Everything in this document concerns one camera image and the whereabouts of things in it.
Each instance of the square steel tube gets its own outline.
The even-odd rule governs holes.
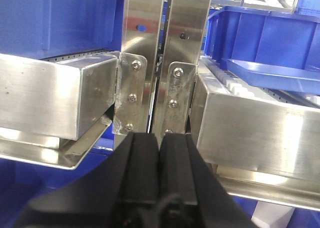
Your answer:
[[[0,127],[78,140],[114,103],[117,58],[0,54]]]

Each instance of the conveyor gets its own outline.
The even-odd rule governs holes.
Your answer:
[[[164,0],[124,0],[120,50],[42,60],[0,54],[1,158],[72,170],[112,122],[115,134],[115,152],[105,163],[31,201],[16,227],[166,227],[156,216],[173,194],[164,203],[179,207],[173,213],[184,226],[170,227],[255,227],[240,211],[222,225],[238,212],[225,190],[320,211],[319,96],[250,86],[201,56],[210,3],[168,0],[160,49]],[[106,169],[114,173],[104,180]],[[154,173],[143,177],[147,171]],[[114,192],[105,194],[106,182]],[[138,194],[133,199],[126,197],[129,188]],[[87,189],[101,194],[96,207]],[[151,201],[139,200],[148,194],[143,189],[154,195]]]

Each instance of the blue tray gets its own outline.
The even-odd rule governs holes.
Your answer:
[[[227,69],[254,87],[320,94],[320,72],[228,59]]]

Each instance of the brushed metal surface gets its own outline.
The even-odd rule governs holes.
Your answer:
[[[158,94],[166,94],[164,102],[157,104],[152,128],[155,136],[161,143],[166,132],[183,134],[186,132],[186,124],[189,116],[192,92],[196,78],[194,64],[173,62],[169,66],[169,76],[164,90],[159,89]],[[175,76],[176,69],[181,72]]]
[[[320,181],[319,109],[216,93],[210,81],[199,75],[195,90],[204,86],[207,99],[200,133],[192,133],[206,162]]]
[[[0,54],[0,127],[79,139],[114,103],[117,58],[51,63]]]
[[[0,140],[14,141],[34,146],[59,149],[65,145],[68,140],[59,137],[53,137],[41,134],[31,134],[15,129],[7,129],[0,127]]]
[[[145,80],[140,84],[144,89],[139,121],[132,123],[136,132],[146,132],[148,126],[163,4],[164,0],[124,0],[121,51],[143,56],[147,60]]]
[[[320,210],[320,109],[234,96],[200,65],[193,140],[232,194]]]
[[[139,68],[134,68],[134,63],[139,64]],[[136,54],[120,53],[113,117],[113,133],[116,135],[142,132],[141,128],[145,125],[143,116],[148,118],[148,114],[143,112],[146,72],[146,58]],[[132,125],[132,129],[128,130],[127,125]]]
[[[170,66],[174,62],[198,65],[209,6],[210,0],[169,0],[168,2],[169,12],[164,29],[163,59],[152,121],[152,132],[158,139],[164,135],[163,122],[171,118],[171,116],[164,116],[164,108],[168,109],[166,102],[169,97],[167,83],[171,76]],[[186,90],[186,95],[191,96],[189,90]],[[186,105],[188,103],[183,107],[185,110],[182,114],[185,114],[190,108]],[[184,133],[183,128],[186,127],[186,121],[182,116],[175,125],[177,128],[175,132]]]
[[[0,139],[0,158],[73,170],[111,123],[112,121],[103,115],[80,139],[70,140],[59,149]]]

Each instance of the blue plastic crate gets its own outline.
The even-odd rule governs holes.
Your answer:
[[[320,0],[298,0],[296,8],[320,11]]]
[[[209,16],[211,16],[216,11],[218,10],[211,8],[209,10]],[[207,34],[205,37],[205,42],[203,47],[204,54],[206,54],[207,56],[210,56],[213,52],[217,26],[218,26],[218,16],[214,16],[212,19],[208,19],[206,24]]]
[[[0,53],[43,59],[120,49],[123,0],[0,0]]]
[[[319,67],[317,17],[225,6],[209,19],[218,19],[211,46],[212,58],[222,69],[226,69],[223,59],[297,69]]]
[[[320,17],[320,10],[297,8],[294,13],[306,16]]]

